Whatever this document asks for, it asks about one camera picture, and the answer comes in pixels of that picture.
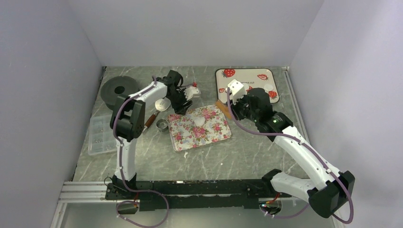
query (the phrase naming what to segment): brown handle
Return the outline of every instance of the brown handle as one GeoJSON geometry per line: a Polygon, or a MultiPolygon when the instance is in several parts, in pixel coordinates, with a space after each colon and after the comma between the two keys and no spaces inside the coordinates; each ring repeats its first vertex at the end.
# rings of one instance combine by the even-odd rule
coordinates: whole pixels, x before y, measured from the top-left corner
{"type": "Polygon", "coordinates": [[[149,127],[154,123],[154,120],[157,118],[157,115],[158,115],[159,113],[160,113],[160,112],[155,112],[154,114],[152,114],[152,115],[150,116],[150,118],[148,118],[147,122],[145,122],[144,126],[147,127],[147,128],[149,128],[149,127]]]}

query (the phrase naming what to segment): white circle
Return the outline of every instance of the white circle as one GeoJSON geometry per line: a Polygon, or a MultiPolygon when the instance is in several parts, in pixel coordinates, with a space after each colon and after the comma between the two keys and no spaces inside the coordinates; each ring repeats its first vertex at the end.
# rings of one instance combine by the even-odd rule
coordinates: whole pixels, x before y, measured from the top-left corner
{"type": "Polygon", "coordinates": [[[274,89],[274,87],[271,84],[265,84],[264,89],[266,91],[272,91],[274,89]]]}

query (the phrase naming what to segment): white round object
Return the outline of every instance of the white round object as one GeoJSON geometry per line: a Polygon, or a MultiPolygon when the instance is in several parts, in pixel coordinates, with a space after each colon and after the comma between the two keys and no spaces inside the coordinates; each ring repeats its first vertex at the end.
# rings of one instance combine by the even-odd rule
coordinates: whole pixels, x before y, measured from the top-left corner
{"type": "Polygon", "coordinates": [[[267,92],[268,91],[273,91],[274,87],[271,84],[265,84],[263,87],[267,92]]]}
{"type": "Polygon", "coordinates": [[[206,119],[204,117],[198,117],[194,119],[194,124],[198,127],[203,126],[204,122],[206,121],[206,119]]]}
{"type": "Polygon", "coordinates": [[[171,101],[166,97],[158,99],[155,102],[155,108],[160,112],[167,110],[169,106],[171,106],[171,101]]]}
{"type": "Polygon", "coordinates": [[[249,89],[249,85],[248,85],[248,83],[242,83],[242,85],[243,85],[243,87],[244,87],[246,90],[248,90],[248,89],[249,89]]]}

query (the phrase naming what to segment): table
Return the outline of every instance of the table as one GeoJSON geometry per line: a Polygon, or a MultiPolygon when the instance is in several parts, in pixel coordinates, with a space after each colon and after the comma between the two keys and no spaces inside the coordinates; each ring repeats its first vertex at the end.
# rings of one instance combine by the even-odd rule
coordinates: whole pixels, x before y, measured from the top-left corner
{"type": "MultiPolygon", "coordinates": [[[[166,76],[169,70],[178,71],[184,78],[184,85],[197,82],[201,98],[193,99],[197,108],[212,105],[217,101],[214,72],[219,68],[251,68],[240,66],[136,66],[107,67],[102,85],[115,76],[130,76],[137,80],[140,88],[152,81],[151,76],[166,76]]],[[[272,72],[280,100],[273,109],[287,115],[301,131],[299,118],[292,99],[292,93],[281,67],[268,67],[272,72]]],[[[155,111],[154,105],[146,109],[146,117],[155,111]]],[[[166,118],[172,114],[169,109],[158,115],[166,118]]],[[[98,93],[92,116],[112,114],[98,93]]],[[[256,131],[249,120],[241,123],[256,131]]],[[[308,178],[293,158],[267,137],[249,134],[229,121],[232,137],[230,139],[201,146],[195,149],[176,152],[173,150],[168,132],[159,132],[155,123],[137,141],[135,165],[139,181],[169,180],[223,180],[223,179],[260,179],[272,169],[281,169],[298,178],[308,178]]],[[[102,181],[113,176],[116,168],[116,152],[88,155],[88,132],[83,143],[73,181],[102,181]]]]}

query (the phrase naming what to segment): gray wall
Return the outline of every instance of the gray wall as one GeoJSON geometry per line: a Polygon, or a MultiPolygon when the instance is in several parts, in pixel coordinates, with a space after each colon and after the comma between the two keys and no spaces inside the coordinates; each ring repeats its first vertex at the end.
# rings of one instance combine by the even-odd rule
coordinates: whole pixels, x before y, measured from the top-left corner
{"type": "Polygon", "coordinates": [[[0,226],[49,227],[101,65],[66,0],[0,5],[0,226]]]}
{"type": "Polygon", "coordinates": [[[323,0],[69,0],[105,66],[289,66],[323,0]]]}
{"type": "Polygon", "coordinates": [[[349,228],[403,227],[402,12],[399,0],[327,0],[291,64],[309,138],[356,177],[349,228]]]}

